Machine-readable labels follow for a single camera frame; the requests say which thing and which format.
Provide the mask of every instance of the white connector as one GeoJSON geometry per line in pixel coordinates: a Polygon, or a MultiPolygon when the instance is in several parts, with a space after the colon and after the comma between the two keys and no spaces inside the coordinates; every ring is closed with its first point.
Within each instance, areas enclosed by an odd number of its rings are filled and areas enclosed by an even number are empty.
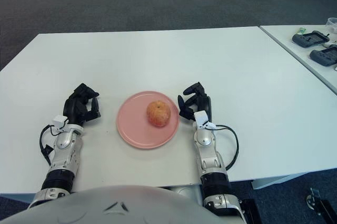
{"type": "Polygon", "coordinates": [[[216,125],[212,122],[209,122],[209,117],[205,111],[195,112],[194,118],[196,122],[196,126],[198,129],[200,128],[208,128],[208,129],[216,129],[216,125]]]}
{"type": "Polygon", "coordinates": [[[66,116],[63,115],[57,115],[54,119],[53,119],[53,125],[59,129],[61,127],[63,127],[65,125],[65,121],[68,118],[66,116]]]}

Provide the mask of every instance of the white table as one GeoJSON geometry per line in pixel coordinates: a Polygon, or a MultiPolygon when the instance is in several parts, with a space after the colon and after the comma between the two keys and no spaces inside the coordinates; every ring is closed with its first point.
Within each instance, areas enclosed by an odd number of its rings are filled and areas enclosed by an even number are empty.
{"type": "Polygon", "coordinates": [[[323,83],[325,83],[335,94],[337,94],[337,71],[336,64],[332,66],[322,66],[321,64],[310,59],[310,52],[313,50],[326,49],[322,45],[303,48],[294,43],[291,38],[297,33],[300,27],[306,28],[305,33],[311,33],[312,31],[320,31],[323,34],[330,33],[330,42],[337,43],[337,34],[333,34],[326,29],[325,25],[269,25],[261,26],[261,29],[265,31],[271,38],[278,42],[284,49],[286,49],[291,55],[299,60],[308,70],[316,75],[323,83]]]}
{"type": "MultiPolygon", "coordinates": [[[[84,125],[74,191],[199,183],[191,122],[181,119],[153,150],[128,145],[115,125],[130,95],[154,90],[176,102],[197,81],[212,98],[213,122],[239,136],[231,181],[335,168],[337,96],[287,55],[258,27],[40,34],[0,72],[0,193],[41,188],[48,165],[39,134],[81,82],[100,93],[102,117],[84,125]]],[[[217,149],[228,163],[232,136],[219,132],[217,149]]]]}

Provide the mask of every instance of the apple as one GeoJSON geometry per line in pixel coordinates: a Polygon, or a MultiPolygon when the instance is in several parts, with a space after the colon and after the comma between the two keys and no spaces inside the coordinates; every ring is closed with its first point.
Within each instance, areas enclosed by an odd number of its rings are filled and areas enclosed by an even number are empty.
{"type": "Polygon", "coordinates": [[[151,102],[146,108],[148,121],[155,126],[165,126],[171,116],[170,107],[163,101],[151,102]]]}

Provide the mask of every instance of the pink plate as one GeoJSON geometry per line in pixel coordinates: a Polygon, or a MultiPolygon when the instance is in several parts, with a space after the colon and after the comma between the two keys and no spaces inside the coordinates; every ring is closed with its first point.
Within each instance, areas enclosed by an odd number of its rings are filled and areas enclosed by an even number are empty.
{"type": "Polygon", "coordinates": [[[128,98],[117,116],[117,128],[127,143],[140,149],[157,148],[169,141],[179,125],[179,112],[173,101],[160,92],[144,91],[128,98]],[[162,128],[151,125],[146,108],[153,101],[161,100],[171,109],[171,117],[162,128]]]}

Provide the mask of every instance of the cable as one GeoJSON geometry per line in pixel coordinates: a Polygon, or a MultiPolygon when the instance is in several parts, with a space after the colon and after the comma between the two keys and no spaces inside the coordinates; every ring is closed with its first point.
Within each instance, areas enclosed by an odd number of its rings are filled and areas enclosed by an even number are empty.
{"type": "Polygon", "coordinates": [[[48,145],[46,145],[46,148],[43,148],[43,145],[42,145],[42,136],[43,136],[44,132],[47,131],[49,128],[51,128],[51,125],[47,125],[44,129],[42,129],[41,134],[40,134],[39,144],[40,144],[41,153],[50,166],[51,161],[50,161],[49,156],[48,156],[48,147],[47,147],[48,145]]]}
{"type": "MultiPolygon", "coordinates": [[[[65,127],[65,123],[66,123],[67,121],[68,121],[68,119],[66,119],[66,120],[64,121],[63,126],[60,127],[59,129],[62,129],[63,127],[65,127]]],[[[58,136],[59,134],[63,133],[63,132],[60,132],[60,133],[57,133],[57,134],[53,134],[53,131],[52,131],[52,127],[53,127],[53,126],[54,126],[54,125],[51,125],[51,127],[50,127],[52,136],[58,136]]]]}
{"type": "Polygon", "coordinates": [[[237,138],[237,135],[236,135],[235,131],[233,129],[231,129],[229,126],[227,126],[227,125],[216,125],[216,126],[219,126],[219,127],[222,127],[222,128],[219,128],[219,129],[205,128],[205,129],[210,130],[210,131],[229,130],[235,136],[235,140],[236,140],[236,152],[235,152],[235,155],[234,155],[232,161],[226,166],[226,170],[229,170],[233,166],[233,164],[236,162],[237,156],[239,155],[239,140],[237,138]]]}
{"type": "MultiPolygon", "coordinates": [[[[68,121],[68,119],[66,119],[64,121],[64,124],[63,124],[63,126],[60,129],[62,129],[63,127],[65,127],[65,124],[66,124],[67,121],[68,121]]],[[[42,129],[42,131],[41,131],[40,139],[39,139],[39,145],[40,145],[41,153],[42,153],[43,157],[46,159],[46,161],[48,162],[49,166],[51,165],[51,161],[49,159],[49,154],[53,151],[53,148],[50,147],[48,144],[46,145],[45,148],[43,147],[43,145],[42,145],[42,136],[43,136],[44,132],[47,131],[48,129],[50,129],[52,136],[58,136],[59,134],[63,133],[63,132],[60,132],[60,133],[57,133],[57,134],[53,134],[53,131],[52,131],[52,127],[53,126],[54,125],[47,125],[47,126],[45,126],[44,129],[42,129]]]]}

